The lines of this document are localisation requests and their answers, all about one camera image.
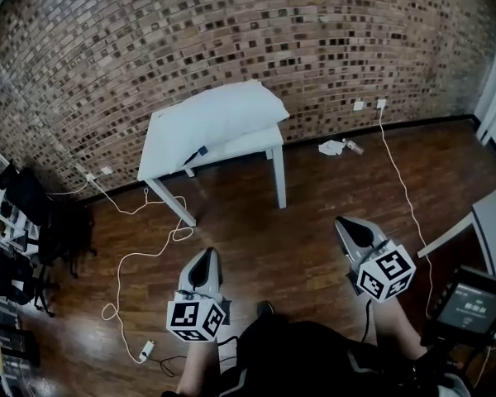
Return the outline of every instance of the wooden floor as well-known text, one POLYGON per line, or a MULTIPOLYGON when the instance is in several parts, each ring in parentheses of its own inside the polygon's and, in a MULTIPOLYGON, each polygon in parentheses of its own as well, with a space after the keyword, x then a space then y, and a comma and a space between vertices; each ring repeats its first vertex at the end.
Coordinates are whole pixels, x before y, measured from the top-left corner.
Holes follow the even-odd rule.
MULTIPOLYGON (((408 128, 386 137, 427 241, 496 189, 496 155, 475 140, 470 122, 408 128)), ((195 179, 166 181, 174 194, 188 200, 198 227, 187 241, 171 242, 159 258, 135 256, 124 263, 121 316, 133 354, 139 354, 146 340, 156 342, 156 359, 185 354, 185 345, 165 331, 167 301, 184 264, 208 246, 221 254, 222 292, 232 300, 231 326, 222 328, 219 339, 242 332, 262 299, 292 320, 317 321, 346 337, 361 337, 365 301, 355 297, 344 276, 348 263, 337 245, 334 217, 367 218, 412 255, 422 244, 380 135, 355 141, 364 147, 363 156, 346 151, 328 157, 314 144, 285 147, 289 205, 284 210, 277 208, 271 163, 263 153, 200 170, 195 179)), ((134 210, 143 198, 142 189, 136 189, 115 200, 134 210)), ((177 379, 165 377, 154 362, 136 365, 126 354, 118 321, 103 321, 101 310, 115 302, 119 260, 133 251, 158 252, 178 219, 164 205, 127 216, 104 199, 92 210, 98 257, 80 261, 78 280, 57 269, 61 291, 51 302, 55 318, 25 309, 26 325, 42 347, 42 367, 31 383, 42 395, 157 397, 173 390, 177 379)), ((432 256, 437 293, 457 261, 481 263, 476 247, 432 256)), ((421 328, 428 265, 417 265, 417 277, 401 302, 421 328)), ((234 344, 224 346, 221 354, 234 355, 234 344)), ((183 361, 171 366, 181 371, 183 361)))

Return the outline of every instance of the monitor screen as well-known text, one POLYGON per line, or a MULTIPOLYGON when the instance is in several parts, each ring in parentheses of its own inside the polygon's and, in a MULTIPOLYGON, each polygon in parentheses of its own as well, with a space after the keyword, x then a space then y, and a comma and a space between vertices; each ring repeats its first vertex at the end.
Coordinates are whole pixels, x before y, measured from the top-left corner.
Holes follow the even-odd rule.
POLYGON ((437 320, 467 331, 486 333, 496 320, 496 294, 458 284, 437 320))

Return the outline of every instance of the electronic device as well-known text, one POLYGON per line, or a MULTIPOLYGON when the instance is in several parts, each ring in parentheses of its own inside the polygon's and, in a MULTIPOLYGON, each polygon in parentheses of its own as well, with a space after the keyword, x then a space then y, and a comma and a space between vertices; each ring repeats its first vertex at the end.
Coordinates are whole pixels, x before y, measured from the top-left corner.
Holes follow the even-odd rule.
POLYGON ((496 277, 462 266, 432 310, 422 344, 440 342, 481 348, 496 334, 496 277))
POLYGON ((335 228, 341 249, 351 262, 347 277, 357 294, 365 291, 383 302, 406 290, 415 273, 412 258, 402 245, 364 219, 339 216, 335 228))
POLYGON ((209 247, 198 253, 183 269, 174 301, 167 303, 166 328, 185 342, 210 342, 227 321, 221 261, 209 247))

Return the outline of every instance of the white table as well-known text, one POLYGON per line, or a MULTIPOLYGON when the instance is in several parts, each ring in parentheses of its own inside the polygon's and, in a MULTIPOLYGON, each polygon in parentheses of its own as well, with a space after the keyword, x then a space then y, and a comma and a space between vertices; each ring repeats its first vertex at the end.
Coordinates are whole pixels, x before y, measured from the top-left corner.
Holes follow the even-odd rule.
POLYGON ((473 204, 469 214, 443 235, 418 251, 417 255, 424 257, 470 226, 474 227, 478 236, 487 271, 496 276, 496 190, 473 204))
MULTIPOLYGON (((141 153, 138 180, 145 181, 176 214, 190 227, 194 227, 197 225, 195 218, 159 180, 160 176, 167 175, 169 172, 162 165, 160 146, 155 136, 156 119, 158 117, 153 113, 149 129, 147 130, 143 152, 141 153)), ((277 124, 264 130, 245 134, 218 146, 210 146, 207 150, 208 153, 206 155, 198 155, 180 170, 185 170, 190 177, 193 177, 194 172, 192 168, 197 166, 264 151, 266 158, 271 159, 274 163, 275 188, 278 195, 279 208, 285 208, 287 206, 283 163, 283 137, 277 124)))

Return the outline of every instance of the white pillow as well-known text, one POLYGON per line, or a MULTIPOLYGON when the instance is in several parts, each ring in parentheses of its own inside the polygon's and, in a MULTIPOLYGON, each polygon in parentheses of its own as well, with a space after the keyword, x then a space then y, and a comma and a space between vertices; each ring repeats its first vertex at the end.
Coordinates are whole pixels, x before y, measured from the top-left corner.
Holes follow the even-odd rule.
POLYGON ((158 157, 172 174, 203 146, 271 127, 287 117, 283 102, 259 81, 222 85, 153 113, 158 157))

